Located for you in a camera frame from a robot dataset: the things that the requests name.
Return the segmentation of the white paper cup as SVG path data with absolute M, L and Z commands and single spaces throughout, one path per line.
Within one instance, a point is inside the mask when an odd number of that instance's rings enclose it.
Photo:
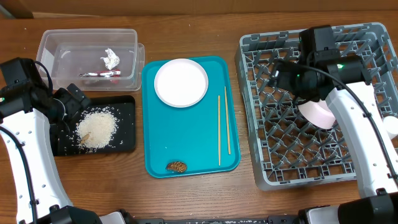
M 389 139 L 392 140 L 398 135 L 398 118 L 394 116 L 386 116 L 382 119 L 385 130 Z

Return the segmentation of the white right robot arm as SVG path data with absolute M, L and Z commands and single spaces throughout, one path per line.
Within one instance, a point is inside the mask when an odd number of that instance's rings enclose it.
M 296 223 L 397 223 L 397 153 L 377 108 L 361 57 L 314 66 L 276 60 L 270 82 L 306 100 L 324 100 L 343 133 L 360 198 L 300 210 Z

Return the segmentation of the beige bowl with crumbs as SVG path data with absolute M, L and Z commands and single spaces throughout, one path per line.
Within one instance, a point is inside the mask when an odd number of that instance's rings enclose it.
M 322 129 L 331 129 L 336 121 L 326 101 L 323 100 L 298 105 L 298 110 L 307 121 Z

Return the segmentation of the red snack wrapper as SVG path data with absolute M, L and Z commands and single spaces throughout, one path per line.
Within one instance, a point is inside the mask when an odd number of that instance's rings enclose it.
M 119 77 L 120 74 L 121 74 L 120 70 L 108 70 L 108 71 L 100 71 L 100 72 L 81 73 L 81 74 L 79 74 L 79 77 L 109 78 L 109 77 Z

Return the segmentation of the wooden chopstick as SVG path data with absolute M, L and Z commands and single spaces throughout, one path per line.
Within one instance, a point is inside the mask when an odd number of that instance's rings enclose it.
M 221 97 L 218 95 L 218 165 L 221 165 Z
M 229 131 L 229 113 L 228 113 L 228 95 L 226 91 L 226 86 L 224 87 L 224 105 L 225 105 L 225 113 L 226 113 L 226 134 L 227 134 L 227 146 L 228 146 L 228 154 L 231 155 L 231 141 L 230 141 L 230 131 Z

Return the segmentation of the white round plate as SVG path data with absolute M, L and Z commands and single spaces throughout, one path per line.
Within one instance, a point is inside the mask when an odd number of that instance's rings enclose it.
M 209 79 L 205 69 L 194 60 L 178 58 L 159 68 L 154 79 L 158 98 L 171 107 L 187 108 L 206 95 Z

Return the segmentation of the brown food scrap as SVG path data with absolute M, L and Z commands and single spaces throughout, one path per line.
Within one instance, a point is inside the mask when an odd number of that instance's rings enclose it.
M 172 172 L 184 173 L 187 170 L 187 165 L 180 161 L 175 161 L 167 164 L 166 169 Z

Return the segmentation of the white napkin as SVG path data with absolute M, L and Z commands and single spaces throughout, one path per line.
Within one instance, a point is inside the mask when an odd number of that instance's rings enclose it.
M 108 70 L 114 69 L 116 66 L 119 65 L 120 59 L 119 57 L 114 53 L 114 51 L 110 48 L 106 49 L 105 52 L 107 53 L 107 57 L 101 57 L 101 60 L 103 60 L 105 67 Z

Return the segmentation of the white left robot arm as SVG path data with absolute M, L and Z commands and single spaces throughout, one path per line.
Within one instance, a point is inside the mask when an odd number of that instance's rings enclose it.
M 30 93 L 4 97 L 1 136 L 17 193 L 17 223 L 100 223 L 73 206 L 60 181 L 50 144 L 49 119 L 32 107 Z

